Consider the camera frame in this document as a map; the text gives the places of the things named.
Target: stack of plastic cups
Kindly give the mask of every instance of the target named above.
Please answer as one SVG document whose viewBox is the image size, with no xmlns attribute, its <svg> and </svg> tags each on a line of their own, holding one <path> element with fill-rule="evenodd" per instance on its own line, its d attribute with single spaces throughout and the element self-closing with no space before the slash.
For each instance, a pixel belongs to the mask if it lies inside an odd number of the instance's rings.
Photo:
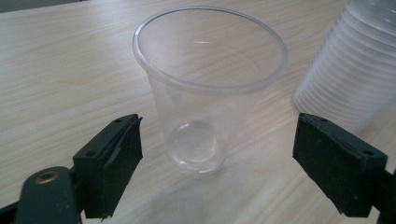
<svg viewBox="0 0 396 224">
<path fill-rule="evenodd" d="M 351 0 L 293 96 L 358 133 L 396 99 L 396 1 Z"/>
</svg>

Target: wooden table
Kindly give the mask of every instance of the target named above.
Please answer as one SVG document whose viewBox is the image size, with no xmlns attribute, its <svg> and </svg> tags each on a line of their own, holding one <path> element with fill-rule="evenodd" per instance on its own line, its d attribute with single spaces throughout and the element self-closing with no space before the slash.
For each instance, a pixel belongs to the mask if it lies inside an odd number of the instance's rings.
<svg viewBox="0 0 396 224">
<path fill-rule="evenodd" d="M 346 0 L 96 0 L 0 14 L 0 206 L 23 181 L 72 157 L 111 120 L 137 113 L 144 159 L 104 223 L 375 223 L 339 215 L 291 157 L 297 114 L 290 97 Z M 287 75 L 248 116 L 233 154 L 213 175 L 181 173 L 163 150 L 146 73 L 132 37 L 151 14 L 208 5 L 271 26 L 290 52 Z M 359 137 L 396 166 L 396 107 Z M 85 223 L 101 223 L 86 220 Z"/>
</svg>

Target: wood grain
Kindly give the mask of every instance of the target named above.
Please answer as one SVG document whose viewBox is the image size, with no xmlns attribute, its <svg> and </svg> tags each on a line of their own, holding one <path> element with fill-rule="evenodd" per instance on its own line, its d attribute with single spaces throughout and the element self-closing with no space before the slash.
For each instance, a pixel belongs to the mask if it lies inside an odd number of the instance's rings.
<svg viewBox="0 0 396 224">
<path fill-rule="evenodd" d="M 144 159 L 114 217 L 104 223 L 375 223 L 339 215 L 291 158 L 297 113 L 290 97 L 346 0 L 97 0 L 0 14 L 0 206 L 41 169 L 72 156 L 111 120 L 143 117 Z M 290 53 L 287 74 L 244 115 L 217 173 L 190 177 L 168 160 L 146 73 L 132 37 L 171 7 L 241 11 L 271 26 Z M 396 167 L 396 107 L 360 137 Z M 89 220 L 85 223 L 101 223 Z"/>
</svg>

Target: clear plastic cup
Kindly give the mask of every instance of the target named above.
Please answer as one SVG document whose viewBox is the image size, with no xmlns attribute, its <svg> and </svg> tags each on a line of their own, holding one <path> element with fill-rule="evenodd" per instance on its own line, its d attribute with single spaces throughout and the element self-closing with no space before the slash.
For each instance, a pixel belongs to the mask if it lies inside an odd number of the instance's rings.
<svg viewBox="0 0 396 224">
<path fill-rule="evenodd" d="M 293 95 L 299 112 L 358 133 L 396 101 L 396 4 L 349 0 Z"/>
<path fill-rule="evenodd" d="M 268 26 L 217 7 L 151 16 L 136 29 L 134 55 L 148 74 L 169 155 L 199 174 L 220 167 L 239 125 L 287 62 Z"/>
</svg>

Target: plastic cup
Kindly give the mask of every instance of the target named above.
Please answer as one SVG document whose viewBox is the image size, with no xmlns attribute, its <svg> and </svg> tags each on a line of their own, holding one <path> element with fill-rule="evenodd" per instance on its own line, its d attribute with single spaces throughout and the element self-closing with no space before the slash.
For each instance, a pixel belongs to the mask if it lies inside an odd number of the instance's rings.
<svg viewBox="0 0 396 224">
<path fill-rule="evenodd" d="M 217 7 L 149 17 L 135 31 L 134 55 L 148 74 L 169 155 L 199 174 L 220 167 L 240 124 L 287 62 L 268 26 Z"/>
<path fill-rule="evenodd" d="M 395 20 L 392 0 L 349 0 L 296 88 L 296 109 L 358 133 L 396 102 Z"/>
</svg>

